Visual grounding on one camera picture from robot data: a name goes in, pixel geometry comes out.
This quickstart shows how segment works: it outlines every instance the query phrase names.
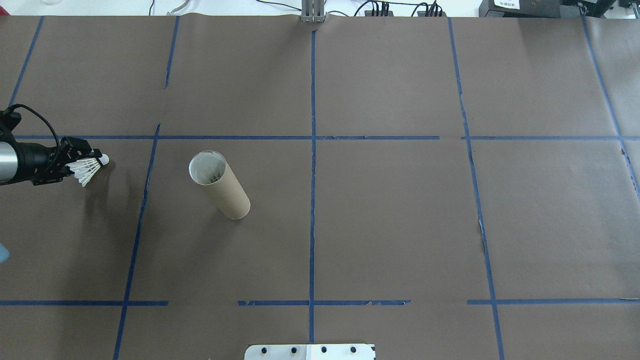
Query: shuttlecock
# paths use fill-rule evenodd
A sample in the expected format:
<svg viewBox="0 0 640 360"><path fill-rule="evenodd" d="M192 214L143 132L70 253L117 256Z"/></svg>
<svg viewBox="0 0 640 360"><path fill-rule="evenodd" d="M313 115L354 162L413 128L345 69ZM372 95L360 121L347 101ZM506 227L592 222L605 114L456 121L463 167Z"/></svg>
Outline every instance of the shuttlecock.
<svg viewBox="0 0 640 360"><path fill-rule="evenodd" d="M78 160L75 163L68 164L69 170L74 172L74 178L85 187L93 175L100 170L101 167L109 163L109 156L102 154L99 158L90 158Z"/></svg>

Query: grid line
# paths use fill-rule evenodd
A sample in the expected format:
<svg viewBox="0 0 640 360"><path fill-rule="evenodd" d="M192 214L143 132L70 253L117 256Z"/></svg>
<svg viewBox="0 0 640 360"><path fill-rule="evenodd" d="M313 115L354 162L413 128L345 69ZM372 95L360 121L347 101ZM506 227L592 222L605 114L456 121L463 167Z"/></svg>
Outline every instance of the grid line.
<svg viewBox="0 0 640 360"><path fill-rule="evenodd" d="M309 244L309 343L314 336L316 297L316 31L311 32L311 210Z"/></svg>
<svg viewBox="0 0 640 360"><path fill-rule="evenodd" d="M171 75L171 65L173 63L173 51L175 50L175 39L178 37L178 26L180 25L180 17L175 17L173 25L173 38L171 40L171 49L169 50L169 60L166 63L166 77L164 78L164 88L169 85L169 75Z"/></svg>
<svg viewBox="0 0 640 360"><path fill-rule="evenodd" d="M0 306L122 306L121 300L0 300ZM129 301L128 306L169 306L168 301Z"/></svg>
<svg viewBox="0 0 640 360"><path fill-rule="evenodd" d="M131 262L129 263L129 275L127 276L127 286L125 288L124 299L122 301L122 312L120 314L120 325L118 326L118 336L113 351L113 360L118 360L120 356L120 345L122 344L122 334L124 333L124 325L127 319L127 308L129 306L129 296L131 294L131 283L133 282L133 273L136 269L136 258L138 257L138 246L140 244L140 234L142 232L142 220L147 208L148 188L151 179L151 171L154 168L154 158L156 156L156 147L158 143L158 135L160 133L160 124L156 127L154 135L154 143L151 147L151 155L149 156L149 166L147 169L147 180L145 181L145 189L143 190L142 203L140 205L140 215L138 216L138 227L136 228L136 239L133 243L133 251L131 254Z"/></svg>
<svg viewBox="0 0 640 360"><path fill-rule="evenodd" d="M556 304L635 304L640 305L640 299L497 299L498 305L556 305ZM467 300L467 305L491 305L491 300Z"/></svg>
<svg viewBox="0 0 640 360"><path fill-rule="evenodd" d="M480 233L482 236L482 243L484 246L484 265L486 268L486 278L489 285L489 295L491 297L491 308L493 312L493 326L495 328L495 338L498 346L498 355L500 360L504 360L504 348L502 346L502 332L500 331L500 319L498 316L498 305L495 300L495 288L493 286L493 274L491 271L491 259L489 257L489 246L486 241L486 231L484 230L484 218L482 212L482 204L480 203L480 191L478 189L476 166L474 165L473 149L471 147L471 139L469 133L469 125L467 121L467 111L465 110L465 104L462 99L462 79L460 78L460 67L458 65L458 53L456 51L456 40L453 35L453 23L451 18L447 18L449 23L449 37L451 39L451 52L453 54L453 65L456 71L456 82L458 84L458 95L460 97L460 111L462 112L463 124L465 127L465 136L467 143L467 154L469 158L469 167L471 169L471 180L474 186L474 196L476 198L476 210L478 214L478 222L480 223Z"/></svg>
<svg viewBox="0 0 640 360"><path fill-rule="evenodd" d="M591 36L589 35L589 28L587 27L587 20L584 15L581 17L581 20L582 28L584 29L584 37L587 40L587 48L589 49L589 55L591 57L591 61L593 62L593 67L596 71L596 75L598 76L598 82L600 83L600 88L602 89L602 95L604 95L605 101L607 103L607 109L609 110L609 115L611 116L613 126L616 129L616 135L618 135L618 141L620 142L620 147L622 148L622 153L625 157L625 162L627 163L627 169L629 171L629 176L631 177L631 182L634 185L634 190L636 191L636 197L638 198L638 201L640 201L640 187L638 187L636 172L634 171L634 167L631 164L629 152L627 151L627 146L625 145L625 141L622 138L620 125L618 125L618 118L616 118L616 113L613 111L611 99L609 98L609 92L607 91L607 87L604 85L604 80L602 79L602 74L600 73L600 66L598 65L596 55L593 52L593 46L591 45Z"/></svg>
<svg viewBox="0 0 640 360"><path fill-rule="evenodd" d="M22 77L24 76L24 72L27 70L27 65L29 64L29 59L31 59L31 54L33 53L33 49L36 46L36 41L38 41L38 35L40 34L40 29L42 29L43 22L44 22L44 16L41 16L40 20L38 21L38 27L36 28L36 31L33 34L33 39L31 39L31 45L29 46L29 51L27 52L27 56L24 58L22 69L20 69L18 80L15 82L15 87L13 88L11 99L9 100L9 106L13 105L13 102L15 101L15 97L18 96L18 89L20 88L20 84L22 83Z"/></svg>

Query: table surface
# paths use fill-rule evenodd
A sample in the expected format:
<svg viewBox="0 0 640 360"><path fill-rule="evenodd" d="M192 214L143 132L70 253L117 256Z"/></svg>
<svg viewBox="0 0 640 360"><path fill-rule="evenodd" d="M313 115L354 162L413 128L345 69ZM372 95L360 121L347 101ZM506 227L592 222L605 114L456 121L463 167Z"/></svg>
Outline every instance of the table surface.
<svg viewBox="0 0 640 360"><path fill-rule="evenodd" d="M0 1L9 13L14 15L146 15L151 0L61 0L59 4L47 5L41 0L11 0ZM283 0L284 3L297 8L300 0ZM353 15L363 1L355 0L327 0L326 11L338 10ZM398 3L420 3L420 1L397 1ZM482 0L439 0L447 15L451 17L477 17L478 6ZM152 15L166 15L180 6L183 0L156 0ZM414 6L392 4L390 8L395 16L410 16ZM201 13L205 15L283 15L295 13L285 6L261 4L255 0L191 0L189 4L177 12ZM608 19L635 19L631 9L621 8L618 2L613 4L605 16Z"/></svg>
<svg viewBox="0 0 640 360"><path fill-rule="evenodd" d="M640 353L640 22L5 17L0 99L111 158L1 189L0 356ZM51 143L23 113L15 134ZM252 202L189 178L220 151Z"/></svg>

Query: label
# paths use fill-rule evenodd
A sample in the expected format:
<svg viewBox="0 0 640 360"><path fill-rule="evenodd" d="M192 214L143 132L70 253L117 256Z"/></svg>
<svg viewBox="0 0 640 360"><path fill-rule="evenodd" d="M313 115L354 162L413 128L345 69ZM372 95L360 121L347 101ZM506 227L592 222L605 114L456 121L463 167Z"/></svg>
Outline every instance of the label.
<svg viewBox="0 0 640 360"><path fill-rule="evenodd" d="M495 6L507 9L520 9L520 0L493 0Z"/></svg>
<svg viewBox="0 0 640 360"><path fill-rule="evenodd" d="M503 16L504 16L503 12L495 12L493 10L489 10L486 12L485 17L503 17Z"/></svg>

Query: blue tape line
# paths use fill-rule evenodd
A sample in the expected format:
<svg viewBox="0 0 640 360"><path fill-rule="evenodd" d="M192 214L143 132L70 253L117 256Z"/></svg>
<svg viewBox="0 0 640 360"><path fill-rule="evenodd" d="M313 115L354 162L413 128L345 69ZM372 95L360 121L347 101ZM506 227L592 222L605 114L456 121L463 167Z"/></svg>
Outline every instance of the blue tape line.
<svg viewBox="0 0 640 360"><path fill-rule="evenodd" d="M127 306L169 306L168 301L129 301Z"/></svg>
<svg viewBox="0 0 640 360"><path fill-rule="evenodd" d="M0 306L122 306L122 301L0 300Z"/></svg>
<svg viewBox="0 0 640 360"><path fill-rule="evenodd" d="M411 300L316 300L318 306L403 306Z"/></svg>
<svg viewBox="0 0 640 360"><path fill-rule="evenodd" d="M557 305L557 304L640 304L636 299L502 299L498 305ZM467 300L467 305L491 305L491 300Z"/></svg>
<svg viewBox="0 0 640 360"><path fill-rule="evenodd" d="M309 244L309 343L314 343L316 276L316 30L311 32L311 209Z"/></svg>
<svg viewBox="0 0 640 360"><path fill-rule="evenodd" d="M311 140L311 136L269 135L163 135L161 140Z"/></svg>
<svg viewBox="0 0 640 360"><path fill-rule="evenodd" d="M318 140L439 140L439 136L317 136Z"/></svg>
<svg viewBox="0 0 640 360"><path fill-rule="evenodd" d="M618 140L617 136L463 136L462 140Z"/></svg>
<svg viewBox="0 0 640 360"><path fill-rule="evenodd" d="M149 135L60 135L85 140L153 140ZM51 135L17 135L16 139L53 139ZM161 135L159 140L312 140L298 135ZM439 140L439 136L316 136L316 140Z"/></svg>
<svg viewBox="0 0 640 360"><path fill-rule="evenodd" d="M486 233L484 231L484 217L482 212L482 205L480 203L480 191L478 190L476 166L474 165L473 150L471 148L471 140L469 140L469 125L467 121L467 112L465 110L464 102L462 101L462 80L460 79L460 67L458 65L458 53L456 51L456 41L453 36L453 24L451 18L449 21L449 37L451 38L451 52L453 53L453 64L456 70L456 80L458 83L458 95L460 97L460 110L462 112L462 119L464 120L465 136L467 137L467 153L469 157L469 166L471 167L471 180L474 185L474 195L476 197L476 209L478 213L478 221L480 223L480 232L482 236L482 243L484 245L484 265L486 267L486 277L489 284L489 294L491 296L492 311L493 311L493 325L495 327L495 338L498 345L498 355L500 360L504 360L504 347L502 346L502 332L500 331L500 319L498 317L498 305L495 301L495 290L493 287L493 274L491 272L491 260L489 258L489 246L486 241Z"/></svg>
<svg viewBox="0 0 640 360"><path fill-rule="evenodd" d="M69 136L72 138L81 138L85 140L99 139L99 140L153 140L153 136L149 135L58 135L63 138ZM51 135L16 135L16 139L30 139L30 140L49 140L53 139Z"/></svg>
<svg viewBox="0 0 640 360"><path fill-rule="evenodd" d="M127 307L129 305L129 295L131 294L131 283L133 282L133 272L136 268L136 258L138 256L138 245L140 244L140 233L142 229L142 219L147 207L147 196L149 188L149 180L151 179L151 170L154 167L154 158L156 156L156 146L158 144L158 134L160 133L160 124L156 127L154 135L154 144L151 147L151 156L149 157L149 167L147 169L147 180L145 181L145 189L142 195L142 203L140 205L140 215L138 216L138 227L136 228L136 239L133 243L133 252L131 254L131 262L129 264L129 275L127 276L127 287L124 292L124 300L122 303L122 313L120 314L120 325L118 326L118 337L116 338L116 346L113 351L113 360L117 360L120 356L120 344L122 343L122 333L124 332L124 323L127 319Z"/></svg>
<svg viewBox="0 0 640 360"><path fill-rule="evenodd" d="M238 306L309 306L308 300L251 300L239 301Z"/></svg>
<svg viewBox="0 0 640 360"><path fill-rule="evenodd" d="M613 112L613 106L611 105L611 99L609 98L609 93L607 91L607 87L604 85L604 80L602 79L602 74L600 73L600 66L598 65L598 60L596 60L596 55L593 52L593 46L591 45L591 35L589 35L589 28L587 27L587 20L584 16L582 16L582 27L584 28L584 36L587 39L587 47L589 48L589 55L591 56L591 61L593 62L593 66L596 70L596 74L598 75L598 81L600 82L600 88L602 89L602 93L604 94L605 101L607 103L607 108L609 109L609 114L611 114L611 120L613 121L613 126L616 129L616 135L618 135L618 140L620 141L620 147L624 152L625 161L627 162L627 169L629 170L629 176L631 177L631 182L634 185L634 190L636 191L636 197L638 201L640 201L640 186L638 186L638 180L636 177L636 172L634 171L634 167L631 164L631 159L629 158L629 152L627 151L627 146L625 145L625 141L622 137L622 132L620 131L620 126L618 125L618 119L616 118L615 112Z"/></svg>
<svg viewBox="0 0 640 360"><path fill-rule="evenodd" d="M29 59L31 59L33 48L36 46L36 41L38 40L38 35L40 34L40 29L42 28L43 21L44 21L44 16L41 16L40 21L38 21L38 27L36 28L36 32L33 34L33 39L31 39L31 46L29 46L29 51L27 52L27 56L24 59L24 63L22 64L22 69L20 70L20 74L18 75L18 81L15 82L15 88L13 88L13 93L11 94L11 99L9 100L9 106L13 105L13 103L15 102L15 97L18 96L18 89L20 88L20 83L22 82L22 77L24 76L24 72L27 70L27 64L29 63Z"/></svg>
<svg viewBox="0 0 640 360"><path fill-rule="evenodd" d="M117 300L0 300L0 306L122 306ZM169 306L168 301L130 301L129 306Z"/></svg>
<svg viewBox="0 0 640 360"><path fill-rule="evenodd" d="M175 25L173 25L173 38L171 40L171 50L169 50L169 61L166 64L166 77L164 78L164 88L169 85L169 75L171 74L171 64L173 63L173 50L175 50L175 39L178 36L178 25L180 24L180 17L175 17Z"/></svg>
<svg viewBox="0 0 640 360"><path fill-rule="evenodd" d="M314 300L314 306L403 306L411 300ZM307 300L251 300L239 301L238 306L309 306Z"/></svg>

